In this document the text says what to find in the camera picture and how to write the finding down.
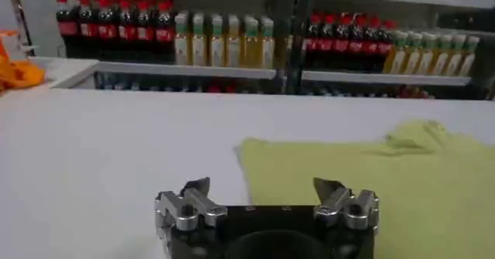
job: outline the yellow cloth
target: yellow cloth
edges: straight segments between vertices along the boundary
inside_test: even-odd
[[[379,259],[495,256],[495,148],[436,121],[349,144],[247,139],[241,163],[257,205],[319,202],[313,177],[381,198]]]

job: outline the bottle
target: bottle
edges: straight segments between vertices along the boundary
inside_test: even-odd
[[[466,55],[461,62],[461,66],[459,67],[458,75],[461,77],[468,77],[471,71],[471,67],[474,63],[474,58],[476,48],[478,47],[478,43],[480,43],[480,38],[476,36],[470,36],[467,38],[465,51]]]
[[[319,51],[320,51],[320,63],[321,67],[328,68],[331,60],[333,59],[333,43],[335,29],[335,16],[327,15],[325,16],[325,24],[322,26],[321,39],[319,40]]]
[[[176,22],[176,38],[175,38],[175,52],[176,52],[176,64],[179,65],[191,65],[193,64],[191,58],[191,46],[189,42],[189,33],[187,31],[187,13],[181,12],[175,17]]]
[[[385,60],[393,46],[393,31],[395,22],[385,21],[382,27],[377,30],[378,47],[375,52],[376,59],[373,59],[372,67],[375,71],[381,72],[384,67]]]
[[[226,64],[228,67],[241,66],[241,38],[239,36],[239,18],[236,15],[229,15]]]
[[[98,14],[98,32],[101,39],[100,49],[103,60],[115,60],[118,47],[118,15],[110,7],[109,0],[100,0]]]
[[[244,40],[244,65],[248,68],[259,68],[261,65],[258,41],[258,21],[252,16],[246,16],[246,36]]]
[[[207,37],[204,35],[203,13],[196,13],[193,17],[193,65],[207,65]]]
[[[414,74],[415,69],[418,66],[418,62],[421,57],[420,53],[420,45],[423,39],[423,35],[418,32],[410,32],[409,33],[409,47],[406,49],[405,61],[402,65],[401,72],[403,74]]]
[[[461,59],[463,58],[463,47],[466,42],[466,35],[453,36],[452,49],[449,54],[449,58],[443,67],[441,75],[454,76],[457,73],[457,69],[460,66]]]
[[[79,27],[77,26],[77,17],[69,10],[67,0],[56,0],[59,9],[56,12],[60,35],[65,44],[66,56],[78,56],[80,45]]]
[[[80,0],[80,4],[80,32],[85,48],[81,54],[85,58],[99,58],[97,10],[90,7],[90,0]]]
[[[224,19],[218,14],[211,16],[212,35],[211,35],[211,66],[225,66],[225,36],[224,36]]]
[[[156,17],[155,28],[157,55],[158,57],[161,57],[161,61],[167,63],[173,63],[175,56],[174,37],[176,34],[170,6],[171,5],[168,2],[159,3],[159,13]]]
[[[153,60],[155,52],[155,27],[149,13],[148,4],[144,1],[138,3],[138,46],[141,49],[139,56],[144,60]]]
[[[121,60],[136,60],[139,50],[136,41],[138,40],[137,20],[135,12],[131,10],[129,0],[121,0],[121,12],[119,14],[118,35],[121,42]]]
[[[275,54],[275,39],[273,38],[273,20],[268,17],[261,19],[261,27],[263,28],[263,50],[261,67],[273,68]]]
[[[321,18],[319,15],[311,15],[311,20],[306,30],[306,38],[302,50],[305,52],[305,67],[313,68],[318,59],[319,27]]]
[[[440,75],[442,73],[452,47],[452,35],[441,35],[437,39],[437,43],[437,49],[433,52],[432,65],[428,69],[428,75]]]
[[[394,47],[390,51],[384,65],[384,73],[399,74],[405,59],[405,43],[408,34],[396,31],[394,34]]]
[[[421,60],[416,67],[415,74],[426,75],[428,73],[428,68],[430,68],[434,55],[435,41],[437,40],[437,35],[430,33],[423,33],[423,40],[421,45]]]
[[[349,27],[349,52],[348,70],[365,70],[361,56],[363,49],[364,24],[366,19],[359,15],[353,25]]]
[[[333,60],[329,65],[332,68],[344,67],[348,63],[347,48],[349,46],[349,27],[351,18],[345,15],[340,18],[340,24],[335,28],[335,42],[333,43]]]

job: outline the cola bottle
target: cola bottle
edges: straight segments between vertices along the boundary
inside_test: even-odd
[[[329,66],[330,60],[333,59],[333,43],[335,30],[335,16],[325,16],[325,24],[322,26],[321,39],[319,40],[320,63],[322,68]]]
[[[98,32],[101,40],[102,60],[118,60],[118,15],[110,6],[110,0],[100,0]]]
[[[303,49],[306,51],[305,55],[305,67],[313,68],[316,65],[316,59],[318,58],[318,45],[319,45],[319,27],[321,18],[319,15],[311,15],[311,21],[306,31],[306,38],[304,40]]]
[[[153,19],[149,13],[148,3],[140,1],[138,3],[138,46],[141,52],[140,56],[144,60],[155,59],[155,27]]]
[[[79,12],[80,33],[83,40],[84,51],[81,55],[85,58],[98,59],[98,13],[90,7],[90,0],[80,0]]]
[[[378,49],[378,27],[380,20],[377,17],[371,17],[368,27],[364,30],[363,41],[363,64],[367,70],[375,70],[377,64],[377,49]]]
[[[121,60],[135,61],[138,45],[138,28],[135,12],[132,11],[129,0],[121,0],[118,35],[121,41]]]
[[[159,3],[159,14],[156,18],[157,54],[167,63],[174,63],[175,26],[169,2]]]
[[[65,44],[66,57],[79,57],[80,32],[77,17],[69,10],[67,0],[56,0],[59,9],[56,12],[60,35]]]

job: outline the juice bottle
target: juice bottle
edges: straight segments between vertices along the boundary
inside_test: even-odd
[[[196,13],[193,17],[193,65],[206,66],[207,37],[204,35],[203,13]]]
[[[191,57],[191,45],[187,32],[187,13],[181,12],[175,17],[176,22],[176,64],[191,65],[193,60]]]
[[[474,63],[474,58],[475,58],[474,52],[478,47],[478,43],[480,43],[479,37],[470,36],[469,38],[467,38],[465,45],[466,55],[464,56],[463,61],[461,62],[461,66],[458,70],[459,76],[461,77],[469,76],[469,72],[471,71],[471,67],[473,66]]]
[[[273,38],[273,20],[268,17],[261,19],[261,27],[263,29],[262,41],[262,68],[273,68],[275,54],[275,39]]]
[[[213,31],[211,35],[211,66],[225,66],[225,37],[223,32],[224,20],[222,16],[213,14],[211,16]]]
[[[410,45],[406,49],[406,57],[402,65],[403,74],[414,74],[421,58],[420,45],[423,35],[418,32],[410,33]]]
[[[445,76],[453,76],[457,72],[464,54],[463,47],[466,42],[466,35],[455,35],[452,40],[452,50],[442,70],[442,75]]]
[[[229,15],[229,35],[226,41],[226,64],[228,67],[241,66],[241,38],[239,36],[239,28],[239,18],[236,15]]]
[[[429,75],[440,75],[449,58],[449,50],[452,46],[452,35],[441,35],[437,39],[437,50],[433,53],[432,65],[428,69]]]
[[[394,47],[385,61],[384,73],[399,74],[405,59],[406,32],[397,31],[394,35]]]
[[[430,33],[423,33],[422,40],[422,56],[421,60],[416,67],[415,74],[426,75],[428,73],[428,68],[430,68],[434,55],[435,41],[437,40],[437,35]]]
[[[247,16],[245,19],[246,37],[244,41],[244,65],[249,68],[259,68],[258,21]]]

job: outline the yellow drink bottle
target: yellow drink bottle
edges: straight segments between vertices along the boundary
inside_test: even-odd
[[[416,67],[415,74],[426,75],[428,73],[428,68],[432,64],[433,50],[435,48],[435,41],[437,36],[430,33],[423,33],[422,41],[422,55],[421,59]]]
[[[423,35],[418,32],[411,32],[409,34],[409,47],[406,49],[406,57],[404,64],[402,65],[403,74],[414,74],[415,69],[418,66],[419,60],[421,58],[421,41]]]
[[[197,13],[193,18],[193,65],[207,66],[207,37],[204,35],[204,16]]]
[[[471,71],[471,67],[474,63],[476,48],[480,43],[480,38],[477,36],[470,36],[466,41],[466,55],[463,57],[461,66],[459,67],[458,75],[461,77],[468,77]]]
[[[213,14],[211,16],[212,34],[210,44],[210,62],[211,66],[225,66],[225,36],[224,20],[222,16]]]
[[[191,43],[187,32],[187,13],[181,12],[175,18],[176,22],[176,38],[175,38],[175,51],[176,51],[176,64],[191,65]]]
[[[455,35],[453,37],[453,45],[452,50],[450,51],[449,58],[447,59],[447,63],[442,70],[442,75],[446,76],[454,76],[457,72],[457,69],[460,66],[461,59],[464,56],[464,43],[466,42],[466,35]]]
[[[262,51],[261,51],[261,67],[273,68],[275,55],[275,39],[273,38],[273,20],[268,17],[261,19],[261,27],[263,30]]]
[[[227,37],[226,64],[228,67],[241,66],[241,37],[239,31],[239,18],[236,15],[229,16],[229,33]]]
[[[440,75],[442,73],[443,67],[449,58],[449,50],[452,47],[452,35],[441,35],[437,41],[437,52],[433,56],[432,65],[428,70],[430,75]]]
[[[408,34],[406,32],[397,31],[396,32],[396,40],[395,46],[391,51],[393,56],[389,56],[387,61],[385,62],[385,68],[389,68],[387,71],[390,74],[399,74],[401,72],[402,64],[405,59],[405,43],[408,38]]]

